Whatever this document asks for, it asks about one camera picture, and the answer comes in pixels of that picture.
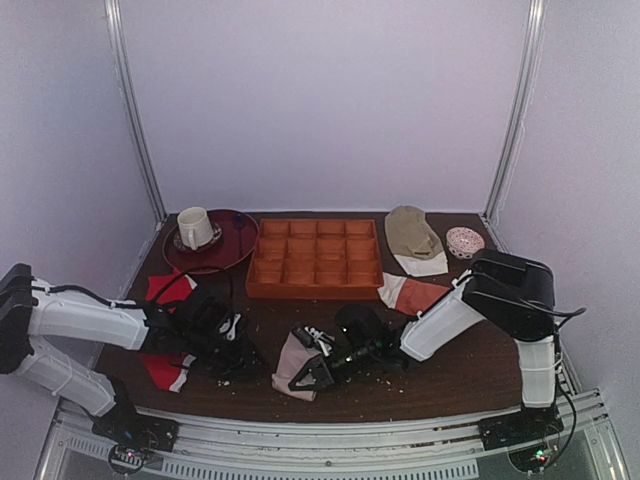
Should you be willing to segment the mauve underwear white waistband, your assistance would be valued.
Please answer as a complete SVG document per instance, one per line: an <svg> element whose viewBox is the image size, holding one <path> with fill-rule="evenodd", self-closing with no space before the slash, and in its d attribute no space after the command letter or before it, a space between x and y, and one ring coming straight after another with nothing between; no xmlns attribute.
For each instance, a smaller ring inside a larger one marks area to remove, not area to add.
<svg viewBox="0 0 640 480"><path fill-rule="evenodd" d="M297 325L281 348L276 371L271 375L272 387L289 397L313 402L315 380L308 372L307 363L318 356L324 358L326 352L313 327Z"/></svg>

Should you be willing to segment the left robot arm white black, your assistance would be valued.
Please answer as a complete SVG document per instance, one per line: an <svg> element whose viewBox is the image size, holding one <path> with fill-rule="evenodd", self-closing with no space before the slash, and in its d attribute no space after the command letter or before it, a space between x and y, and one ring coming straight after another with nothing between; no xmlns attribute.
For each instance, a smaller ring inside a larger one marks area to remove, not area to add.
<svg viewBox="0 0 640 480"><path fill-rule="evenodd" d="M147 300L103 298L73 284L52 285L16 264L1 280L1 372L20 375L72 401L91 417L136 417L117 380L87 369L49 343L51 337L95 341L150 356L175 356L182 376L243 377L263 364L233 296L218 295L177 273Z"/></svg>

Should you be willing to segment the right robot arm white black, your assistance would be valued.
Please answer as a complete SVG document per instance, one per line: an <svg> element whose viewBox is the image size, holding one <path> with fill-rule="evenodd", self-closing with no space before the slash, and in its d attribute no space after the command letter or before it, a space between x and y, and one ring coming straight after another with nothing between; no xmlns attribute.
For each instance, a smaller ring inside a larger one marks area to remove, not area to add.
<svg viewBox="0 0 640 480"><path fill-rule="evenodd" d="M380 361L407 369L410 361L430 359L472 326L488 321L516 344L523 406L546 409L556 398L554 306L554 276L548 266L482 249L451 289L401 328L391 328L362 304L347 304L335 315L344 345L313 326L296 326L281 350L272 384L311 401L358 364Z"/></svg>

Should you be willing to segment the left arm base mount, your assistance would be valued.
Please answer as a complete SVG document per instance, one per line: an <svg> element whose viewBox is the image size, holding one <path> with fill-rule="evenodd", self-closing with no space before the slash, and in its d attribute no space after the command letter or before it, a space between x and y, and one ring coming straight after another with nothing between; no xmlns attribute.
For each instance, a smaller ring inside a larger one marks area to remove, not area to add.
<svg viewBox="0 0 640 480"><path fill-rule="evenodd" d="M125 477L142 470L157 452L172 452L179 432L178 422L141 414L135 407L116 405L104 415L88 417L94 434L114 442L107 463Z"/></svg>

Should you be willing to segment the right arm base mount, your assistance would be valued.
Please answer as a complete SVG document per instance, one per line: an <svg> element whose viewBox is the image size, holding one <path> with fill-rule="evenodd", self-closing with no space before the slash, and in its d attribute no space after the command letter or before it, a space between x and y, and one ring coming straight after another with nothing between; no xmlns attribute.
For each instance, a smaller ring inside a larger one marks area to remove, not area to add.
<svg viewBox="0 0 640 480"><path fill-rule="evenodd" d="M511 465L528 475L541 474L565 452L572 439L560 445L564 423L558 407L537 409L522 407L519 411L488 417L478 422L478 430L485 451L506 448Z"/></svg>

